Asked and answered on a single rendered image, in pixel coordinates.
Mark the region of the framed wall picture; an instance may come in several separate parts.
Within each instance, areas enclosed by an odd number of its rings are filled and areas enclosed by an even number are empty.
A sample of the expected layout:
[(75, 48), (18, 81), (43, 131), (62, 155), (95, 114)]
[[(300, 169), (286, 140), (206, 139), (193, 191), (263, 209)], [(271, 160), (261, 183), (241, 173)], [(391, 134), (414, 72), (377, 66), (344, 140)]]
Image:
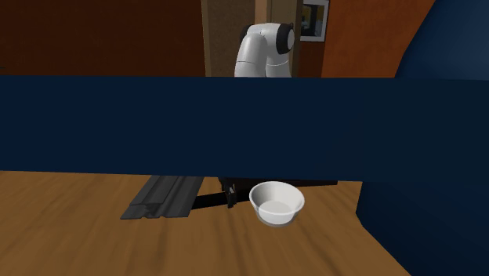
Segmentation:
[(324, 42), (330, 0), (303, 0), (301, 42)]

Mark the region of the dark grey ridged flat object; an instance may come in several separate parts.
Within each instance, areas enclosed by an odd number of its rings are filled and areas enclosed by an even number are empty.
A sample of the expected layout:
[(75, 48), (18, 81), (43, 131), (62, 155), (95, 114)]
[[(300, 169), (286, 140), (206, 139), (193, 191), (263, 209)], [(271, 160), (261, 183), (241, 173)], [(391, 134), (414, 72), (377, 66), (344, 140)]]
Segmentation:
[(151, 176), (121, 220), (188, 217), (203, 176)]

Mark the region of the white bowl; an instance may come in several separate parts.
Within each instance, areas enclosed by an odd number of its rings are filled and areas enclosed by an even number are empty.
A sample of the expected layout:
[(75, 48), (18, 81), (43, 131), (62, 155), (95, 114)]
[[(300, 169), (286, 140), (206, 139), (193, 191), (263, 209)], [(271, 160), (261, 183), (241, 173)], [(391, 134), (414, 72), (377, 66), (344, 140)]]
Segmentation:
[(305, 205), (303, 193), (289, 183), (266, 181), (249, 192), (249, 201), (259, 220), (270, 227), (286, 227)]

